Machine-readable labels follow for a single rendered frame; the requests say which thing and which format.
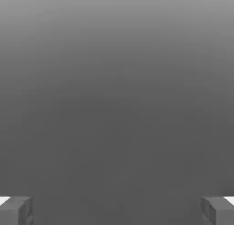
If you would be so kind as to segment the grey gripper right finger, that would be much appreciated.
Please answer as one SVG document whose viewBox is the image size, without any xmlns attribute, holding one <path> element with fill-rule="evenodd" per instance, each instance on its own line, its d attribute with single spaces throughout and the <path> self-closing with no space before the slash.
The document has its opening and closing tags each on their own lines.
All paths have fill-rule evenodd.
<svg viewBox="0 0 234 225">
<path fill-rule="evenodd" d="M 234 225 L 234 196 L 201 197 L 203 225 Z"/>
</svg>

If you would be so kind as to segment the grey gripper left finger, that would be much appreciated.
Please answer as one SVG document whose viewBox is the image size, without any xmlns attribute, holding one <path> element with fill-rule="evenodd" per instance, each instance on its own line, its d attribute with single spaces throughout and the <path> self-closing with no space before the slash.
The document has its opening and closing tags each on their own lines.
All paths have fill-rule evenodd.
<svg viewBox="0 0 234 225">
<path fill-rule="evenodd" d="M 34 225 L 33 197 L 0 196 L 0 225 Z"/>
</svg>

